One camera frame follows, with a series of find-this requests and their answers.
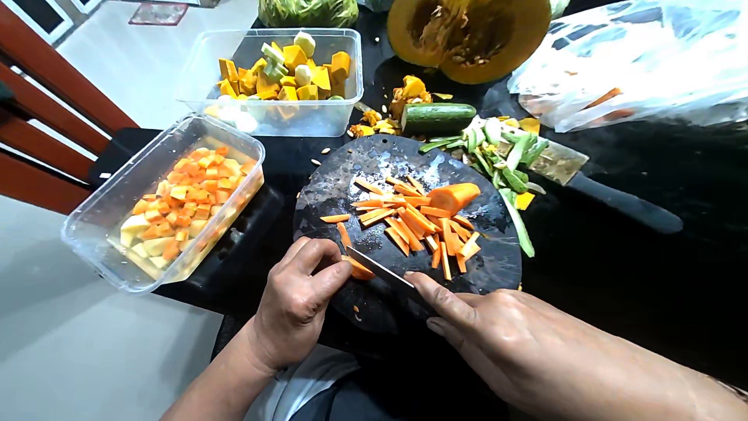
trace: chair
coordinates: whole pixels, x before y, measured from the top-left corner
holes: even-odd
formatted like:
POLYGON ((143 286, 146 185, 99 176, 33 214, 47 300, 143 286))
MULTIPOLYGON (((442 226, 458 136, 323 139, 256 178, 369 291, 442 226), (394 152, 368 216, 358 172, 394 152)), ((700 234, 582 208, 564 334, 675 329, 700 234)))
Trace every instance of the chair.
POLYGON ((68 214, 91 194, 93 161, 30 125, 35 118, 94 155, 109 140, 55 99, 11 70, 15 65, 104 133, 138 127, 70 63, 0 3, 0 142, 60 172, 0 150, 0 194, 68 214))

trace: black countertop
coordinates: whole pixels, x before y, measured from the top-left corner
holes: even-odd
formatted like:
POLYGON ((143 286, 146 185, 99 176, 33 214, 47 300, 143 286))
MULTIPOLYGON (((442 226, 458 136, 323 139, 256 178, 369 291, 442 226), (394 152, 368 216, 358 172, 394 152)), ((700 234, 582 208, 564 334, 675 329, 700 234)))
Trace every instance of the black countertop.
MULTIPOLYGON (((391 94, 402 76, 416 74, 429 90, 453 93, 454 101, 472 103, 484 116, 527 114, 506 93, 506 79, 464 87, 391 58, 381 13, 362 11, 357 30, 364 44, 364 102, 374 108, 388 101, 384 94, 391 94)), ((352 121, 360 115, 354 111, 352 121)), ((92 179, 99 172, 114 172, 158 133, 126 131, 96 162, 92 179)), ((748 291, 748 217, 741 205, 748 191, 745 132, 638 122, 566 134, 544 130, 542 135, 588 154, 587 176, 672 211, 683 219, 684 230, 656 234, 531 175, 548 194, 523 214, 536 248, 535 258, 523 260, 524 291, 665 357, 748 388, 742 323, 748 291)), ((239 244, 239 251, 229 253, 210 276, 156 290, 230 315, 236 326, 254 314, 269 268, 291 244, 295 195, 315 169, 310 158, 348 139, 260 141, 267 150, 266 186, 284 201, 262 246, 239 244)), ((431 346, 430 339, 421 339, 371 336, 328 311, 320 342, 389 358, 431 346)))

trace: fingernail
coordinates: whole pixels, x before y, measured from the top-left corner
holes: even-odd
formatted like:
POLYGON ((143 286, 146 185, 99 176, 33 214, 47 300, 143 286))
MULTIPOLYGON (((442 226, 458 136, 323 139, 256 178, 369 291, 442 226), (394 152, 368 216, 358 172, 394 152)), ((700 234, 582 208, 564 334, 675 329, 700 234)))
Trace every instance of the fingernail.
POLYGON ((439 336, 444 336, 444 329, 441 328, 441 326, 438 325, 438 322, 435 318, 429 318, 426 320, 426 326, 433 332, 436 333, 439 336))

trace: pumpkin skin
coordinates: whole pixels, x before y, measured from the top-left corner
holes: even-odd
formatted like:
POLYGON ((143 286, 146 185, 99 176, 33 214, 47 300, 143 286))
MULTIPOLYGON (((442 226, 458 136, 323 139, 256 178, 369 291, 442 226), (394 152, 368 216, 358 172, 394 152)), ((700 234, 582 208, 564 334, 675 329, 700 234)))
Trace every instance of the pumpkin skin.
POLYGON ((387 36, 402 60, 475 85, 524 63, 550 23, 548 0, 395 0, 387 36))

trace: cabbage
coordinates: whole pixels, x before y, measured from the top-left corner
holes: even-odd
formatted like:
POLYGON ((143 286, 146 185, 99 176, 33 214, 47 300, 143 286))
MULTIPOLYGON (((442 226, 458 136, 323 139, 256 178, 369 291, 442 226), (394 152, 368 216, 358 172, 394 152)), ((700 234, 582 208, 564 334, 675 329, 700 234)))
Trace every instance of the cabbage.
POLYGON ((358 19, 356 0, 260 0, 268 28, 346 28, 358 19))

